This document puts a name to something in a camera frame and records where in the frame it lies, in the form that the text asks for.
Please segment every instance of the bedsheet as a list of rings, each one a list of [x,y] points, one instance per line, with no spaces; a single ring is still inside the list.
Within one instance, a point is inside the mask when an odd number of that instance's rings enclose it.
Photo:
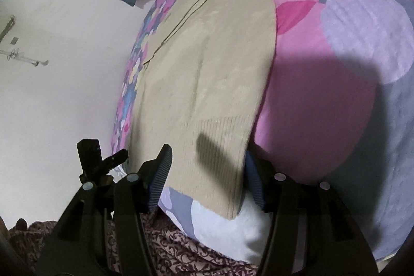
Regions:
[[[148,37],[174,2],[156,0],[138,34],[117,107],[114,152],[128,144]],[[276,53],[252,131],[256,154],[298,182],[328,180],[381,259],[399,248],[414,225],[414,2],[275,3]],[[257,263],[269,217],[249,198],[247,193],[242,205],[247,211],[233,221],[168,187],[159,205],[188,236]]]

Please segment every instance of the brown patterned blanket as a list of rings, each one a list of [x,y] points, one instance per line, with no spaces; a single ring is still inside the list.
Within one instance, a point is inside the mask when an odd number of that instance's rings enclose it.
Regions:
[[[142,221],[158,275],[256,275],[256,265],[234,261],[188,238],[158,208],[150,215],[143,215]],[[34,222],[28,227],[26,221],[20,219],[9,231],[11,245],[31,269],[34,270],[44,247],[44,239],[55,224],[55,221]],[[122,272],[114,223],[109,222],[108,226],[110,265],[113,271]]]

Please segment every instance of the bed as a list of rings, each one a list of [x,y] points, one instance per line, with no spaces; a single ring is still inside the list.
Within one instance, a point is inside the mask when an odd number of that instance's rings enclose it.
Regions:
[[[176,0],[156,0],[126,67],[112,150],[128,147],[148,38]],[[327,180],[374,257],[395,253],[414,225],[413,0],[275,0],[277,41],[252,130],[255,154],[296,181]],[[128,173],[128,163],[117,168]],[[270,218],[246,192],[234,220],[172,188],[159,207],[188,237],[258,263]]]

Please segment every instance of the white wall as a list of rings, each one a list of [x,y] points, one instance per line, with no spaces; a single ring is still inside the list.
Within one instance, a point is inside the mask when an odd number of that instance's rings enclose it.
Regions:
[[[110,138],[124,68],[148,10],[120,0],[0,0],[0,22],[16,25],[0,43],[34,67],[0,55],[0,215],[57,220],[80,187],[76,143]]]

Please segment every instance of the beige sweater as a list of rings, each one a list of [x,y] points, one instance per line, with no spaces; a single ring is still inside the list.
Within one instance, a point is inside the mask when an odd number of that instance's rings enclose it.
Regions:
[[[275,40],[274,0],[177,0],[138,79],[131,170],[169,143],[166,184],[233,219]]]

